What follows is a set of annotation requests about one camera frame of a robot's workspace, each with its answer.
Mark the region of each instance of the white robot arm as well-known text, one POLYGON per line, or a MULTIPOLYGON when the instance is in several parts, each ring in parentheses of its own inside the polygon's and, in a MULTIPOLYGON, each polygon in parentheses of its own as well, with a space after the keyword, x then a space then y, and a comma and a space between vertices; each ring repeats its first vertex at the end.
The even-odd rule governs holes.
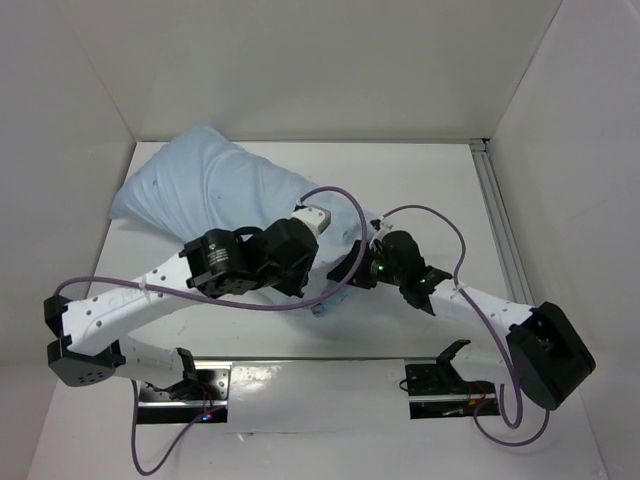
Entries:
MULTIPOLYGON (((212 230, 157 268, 132 282, 120 282, 124 287, 80 301, 54 295, 45 301, 45 321, 57 337, 48 346, 49 366, 69 386, 88 386, 115 375, 144 380, 173 398, 188 395, 199 383, 190 352, 148 345, 128 333, 226 294, 273 287, 301 296, 317 252, 316 238, 330 218, 323 209, 303 207, 264 231, 212 230), (176 296, 176 291, 184 295, 176 296)), ((361 248, 356 242, 328 278, 344 278, 361 248)), ((378 236, 365 248, 350 285, 366 289, 379 282, 395 285, 415 308, 484 328, 461 295, 464 288, 508 345, 523 391, 541 407, 556 409, 595 368, 593 357, 557 306, 545 303, 534 308, 456 286, 450 274, 425 265, 407 232, 378 236)), ((469 342, 456 343, 447 352, 452 375, 467 382, 509 383, 499 355, 469 342)))

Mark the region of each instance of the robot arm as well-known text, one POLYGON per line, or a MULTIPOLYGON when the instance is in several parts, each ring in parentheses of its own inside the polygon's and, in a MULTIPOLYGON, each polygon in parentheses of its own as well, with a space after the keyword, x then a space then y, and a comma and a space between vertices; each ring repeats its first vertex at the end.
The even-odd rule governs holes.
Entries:
MULTIPOLYGON (((58 337, 48 346, 49 366, 70 386, 86 386, 118 375, 145 380, 173 398, 188 395, 201 380, 191 354, 181 348, 147 345, 128 333, 192 305, 198 297, 185 300, 149 291, 145 285, 185 293, 197 290, 197 295, 209 298, 269 286, 289 296, 302 296, 318 249, 316 238, 329 222, 329 212, 303 207, 264 231, 252 227, 235 232, 212 230, 135 279, 132 287, 136 288, 117 288, 76 302, 59 295, 49 298, 45 302, 46 322, 58 337)), ((328 278, 343 279, 360 248, 358 241, 328 278)), ((349 281, 365 289, 379 282, 399 287, 414 308, 484 328, 461 295, 464 288, 508 345, 523 391, 543 408, 556 409, 595 368, 593 357, 560 308, 550 303, 534 308, 456 286, 451 274, 425 264, 407 232, 386 233, 367 245, 364 259, 349 281)), ((456 342, 439 359, 464 381, 510 381, 500 356, 468 341, 456 342)))

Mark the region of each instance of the blue fabric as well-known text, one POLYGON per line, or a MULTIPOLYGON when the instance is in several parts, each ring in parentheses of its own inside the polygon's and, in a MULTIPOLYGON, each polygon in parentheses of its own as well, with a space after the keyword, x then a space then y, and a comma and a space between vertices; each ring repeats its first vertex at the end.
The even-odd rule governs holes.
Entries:
MULTIPOLYGON (((118 191, 110 216, 140 220, 188 242, 212 228, 266 228, 288 216, 298 199, 317 186, 201 126, 153 155, 118 191)), ((307 203, 331 212, 331 225, 318 238, 313 264, 313 269, 324 271, 349 253, 359 238, 360 222, 351 203, 338 194, 315 195, 307 203)), ((370 221, 376 215, 367 217, 370 221)), ((289 303, 269 290, 267 296, 275 303, 289 303)), ((335 297, 312 311, 326 313, 344 294, 335 297)))

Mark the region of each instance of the white table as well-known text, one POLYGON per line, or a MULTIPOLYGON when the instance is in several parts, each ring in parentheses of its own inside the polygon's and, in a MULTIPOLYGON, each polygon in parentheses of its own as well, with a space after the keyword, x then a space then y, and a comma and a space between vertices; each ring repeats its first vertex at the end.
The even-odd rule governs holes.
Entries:
MULTIPOLYGON (((129 175, 160 145, 140 143, 129 175)), ((463 280, 506 295, 468 146, 244 146, 319 184, 345 187, 373 211, 406 203, 442 211, 459 225, 469 244, 463 280)), ((452 270, 459 245, 445 224, 424 212, 403 213, 394 223, 412 233, 429 263, 452 270)), ((114 221, 97 273, 133 278, 178 248, 178 242, 148 228, 114 221)), ((92 293, 102 290, 94 286, 92 293)), ((483 335, 460 331, 408 307, 393 289, 380 287, 375 293, 355 292, 327 318, 313 318, 308 312, 265 314, 197 306, 154 322, 135 336, 162 346, 183 346, 195 356, 238 357, 435 356, 458 338, 484 340, 483 335)), ((513 453, 485 441, 468 418, 409 420, 407 398, 397 388, 404 376, 400 360, 291 362, 259 370, 260 378, 240 374, 254 367, 234 368, 228 423, 196 426, 156 478, 605 476, 578 394, 552 416, 542 441, 513 453)), ((128 451, 131 401, 130 386, 120 379, 80 389, 59 384, 29 478, 136 478, 128 451)), ((506 432, 498 419, 485 419, 504 438, 522 438, 540 420, 541 412, 532 408, 525 432, 517 437, 506 432)), ((146 465, 160 458, 178 428, 139 429, 139 450, 146 465)))

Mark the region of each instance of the wall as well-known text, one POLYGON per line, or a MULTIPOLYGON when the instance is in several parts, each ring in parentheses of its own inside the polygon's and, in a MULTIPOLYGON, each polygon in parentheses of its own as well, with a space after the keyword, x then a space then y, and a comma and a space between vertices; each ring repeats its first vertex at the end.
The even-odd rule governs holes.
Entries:
POLYGON ((52 2, 0 2, 0 65, 0 477, 21 480, 55 386, 42 301, 92 272, 133 139, 52 2))
POLYGON ((469 138, 560 0, 58 0, 138 140, 469 138))
POLYGON ((27 478, 56 384, 44 363, 0 366, 0 476, 27 478))
POLYGON ((640 468, 627 407, 640 395, 639 12, 565 0, 490 145, 535 297, 562 304, 596 349, 581 393, 615 479, 640 468))

